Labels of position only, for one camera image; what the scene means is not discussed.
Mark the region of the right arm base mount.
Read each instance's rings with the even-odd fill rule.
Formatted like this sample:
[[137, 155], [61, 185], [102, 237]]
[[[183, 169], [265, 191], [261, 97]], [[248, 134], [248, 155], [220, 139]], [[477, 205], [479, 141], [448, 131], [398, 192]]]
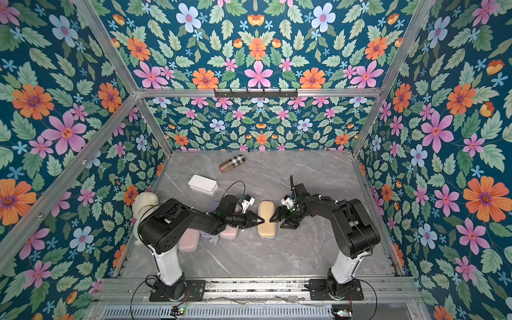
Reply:
[[364, 295], [361, 281], [349, 280], [338, 283], [332, 275], [326, 279], [310, 279], [304, 288], [308, 290], [313, 301], [363, 301]]

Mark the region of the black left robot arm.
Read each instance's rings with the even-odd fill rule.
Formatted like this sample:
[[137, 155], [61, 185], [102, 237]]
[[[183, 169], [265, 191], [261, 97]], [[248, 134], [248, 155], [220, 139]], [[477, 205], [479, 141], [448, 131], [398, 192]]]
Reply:
[[168, 288], [184, 281], [177, 250], [188, 229], [217, 235], [227, 226], [248, 229], [265, 223], [264, 218], [244, 209], [233, 195], [223, 196], [214, 210], [203, 212], [175, 198], [160, 202], [156, 194], [142, 193], [136, 197], [132, 210], [137, 220], [136, 237], [149, 248], [158, 280]]

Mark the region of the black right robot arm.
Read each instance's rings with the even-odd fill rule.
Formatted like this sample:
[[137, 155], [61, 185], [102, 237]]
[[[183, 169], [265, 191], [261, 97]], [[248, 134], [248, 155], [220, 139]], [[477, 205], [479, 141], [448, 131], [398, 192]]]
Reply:
[[359, 199], [338, 200], [319, 193], [309, 193], [305, 185], [291, 184], [290, 196], [281, 200], [270, 222], [280, 222], [281, 229], [298, 229], [306, 217], [322, 217], [333, 230], [338, 254], [328, 278], [336, 285], [355, 280], [355, 272], [380, 243], [380, 234]]

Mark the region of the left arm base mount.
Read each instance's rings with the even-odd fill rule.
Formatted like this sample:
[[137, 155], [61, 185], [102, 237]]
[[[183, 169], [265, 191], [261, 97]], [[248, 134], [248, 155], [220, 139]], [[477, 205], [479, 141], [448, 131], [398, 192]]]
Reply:
[[145, 283], [151, 289], [151, 302], [198, 302], [203, 300], [206, 290], [206, 281], [190, 280], [184, 276], [173, 285], [166, 285], [160, 278], [150, 275]]

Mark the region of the pink-edged grey case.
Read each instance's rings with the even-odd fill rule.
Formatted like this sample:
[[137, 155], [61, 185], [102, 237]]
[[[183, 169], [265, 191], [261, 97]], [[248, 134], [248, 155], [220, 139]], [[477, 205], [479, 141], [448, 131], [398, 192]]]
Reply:
[[227, 225], [225, 229], [219, 234], [222, 239], [232, 240], [237, 237], [238, 228]]

